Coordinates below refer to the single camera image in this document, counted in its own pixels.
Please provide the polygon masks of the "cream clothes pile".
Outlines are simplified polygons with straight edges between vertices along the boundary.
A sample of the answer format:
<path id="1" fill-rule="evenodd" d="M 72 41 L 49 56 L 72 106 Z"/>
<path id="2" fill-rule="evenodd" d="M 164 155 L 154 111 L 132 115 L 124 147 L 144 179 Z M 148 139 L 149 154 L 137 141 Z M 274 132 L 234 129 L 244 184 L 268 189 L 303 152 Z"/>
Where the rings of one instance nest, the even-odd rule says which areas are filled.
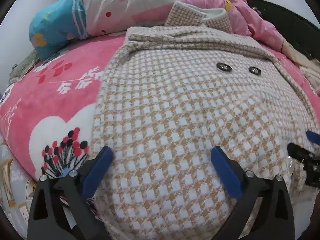
<path id="1" fill-rule="evenodd" d="M 309 60 L 285 39 L 281 52 L 300 68 L 315 93 L 319 96 L 319 61 L 317 59 Z"/>

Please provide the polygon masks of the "black bed headboard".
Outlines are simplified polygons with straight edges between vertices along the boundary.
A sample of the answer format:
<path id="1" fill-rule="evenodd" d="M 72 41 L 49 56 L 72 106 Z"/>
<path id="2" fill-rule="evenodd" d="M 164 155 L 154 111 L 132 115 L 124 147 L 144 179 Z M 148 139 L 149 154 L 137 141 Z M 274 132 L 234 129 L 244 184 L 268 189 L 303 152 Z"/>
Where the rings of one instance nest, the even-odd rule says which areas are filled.
<path id="1" fill-rule="evenodd" d="M 272 23 L 297 51 L 310 60 L 319 59 L 320 31 L 313 23 L 274 3 L 264 0 L 247 0 L 247 3 Z"/>

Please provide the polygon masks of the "grey green mat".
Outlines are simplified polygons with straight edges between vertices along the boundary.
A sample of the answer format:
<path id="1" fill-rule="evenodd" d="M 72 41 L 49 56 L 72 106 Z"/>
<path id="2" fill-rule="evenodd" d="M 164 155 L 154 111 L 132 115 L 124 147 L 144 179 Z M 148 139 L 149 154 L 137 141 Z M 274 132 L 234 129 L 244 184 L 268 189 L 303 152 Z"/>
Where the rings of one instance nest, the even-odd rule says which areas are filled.
<path id="1" fill-rule="evenodd" d="M 21 63 L 15 64 L 12 67 L 11 73 L 9 74 L 9 83 L 17 82 L 19 79 L 24 77 L 38 62 L 40 58 L 37 51 L 34 49 Z"/>

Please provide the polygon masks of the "pink blue cartoon quilt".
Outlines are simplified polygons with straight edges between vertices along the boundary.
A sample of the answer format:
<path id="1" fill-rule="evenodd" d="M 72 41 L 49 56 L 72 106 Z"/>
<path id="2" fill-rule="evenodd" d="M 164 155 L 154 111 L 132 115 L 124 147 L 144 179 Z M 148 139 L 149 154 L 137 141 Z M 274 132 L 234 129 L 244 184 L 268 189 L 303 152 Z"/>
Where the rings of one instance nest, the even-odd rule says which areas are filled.
<path id="1" fill-rule="evenodd" d="M 175 2 L 201 9 L 224 9 L 232 32 L 281 50 L 283 37 L 246 0 L 59 0 L 32 19 L 29 38 L 41 60 L 54 55 L 70 40 L 125 31 L 132 26 L 163 24 Z"/>

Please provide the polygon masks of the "grey patterned bed sheet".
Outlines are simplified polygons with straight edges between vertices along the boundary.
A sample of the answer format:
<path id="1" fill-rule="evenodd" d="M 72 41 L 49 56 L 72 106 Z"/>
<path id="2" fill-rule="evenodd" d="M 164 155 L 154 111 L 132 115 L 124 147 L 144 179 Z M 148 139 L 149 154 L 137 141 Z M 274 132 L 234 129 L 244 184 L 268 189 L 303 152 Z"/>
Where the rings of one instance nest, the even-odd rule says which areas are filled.
<path id="1" fill-rule="evenodd" d="M 29 211 L 36 181 L 25 171 L 1 138 L 1 210 L 9 228 L 27 239 Z"/>

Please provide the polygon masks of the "beige white houndstooth coat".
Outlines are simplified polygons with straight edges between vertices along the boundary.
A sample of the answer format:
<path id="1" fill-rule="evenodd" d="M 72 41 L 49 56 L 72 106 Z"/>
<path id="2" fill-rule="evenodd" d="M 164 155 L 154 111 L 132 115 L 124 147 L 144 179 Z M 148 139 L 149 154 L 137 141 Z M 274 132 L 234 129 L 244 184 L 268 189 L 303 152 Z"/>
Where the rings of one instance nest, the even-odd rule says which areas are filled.
<path id="1" fill-rule="evenodd" d="M 176 2 L 165 25 L 129 28 L 103 74 L 91 148 L 115 159 L 95 206 L 112 239 L 210 239 L 234 206 L 212 148 L 283 176 L 300 203 L 316 190 L 286 146 L 317 151 L 309 130 L 319 131 L 311 103 L 272 53 Z"/>

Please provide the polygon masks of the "pink floral plush blanket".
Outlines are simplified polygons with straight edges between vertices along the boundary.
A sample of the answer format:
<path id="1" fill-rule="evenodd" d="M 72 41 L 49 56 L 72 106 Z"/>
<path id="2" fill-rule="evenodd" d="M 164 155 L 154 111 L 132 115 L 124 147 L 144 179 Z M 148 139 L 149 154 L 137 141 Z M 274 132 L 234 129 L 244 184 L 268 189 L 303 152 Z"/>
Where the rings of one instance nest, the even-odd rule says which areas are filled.
<path id="1" fill-rule="evenodd" d="M 1 133 L 35 179 L 62 177 L 92 155 L 92 130 L 103 74 L 126 34 L 79 42 L 7 88 Z"/>

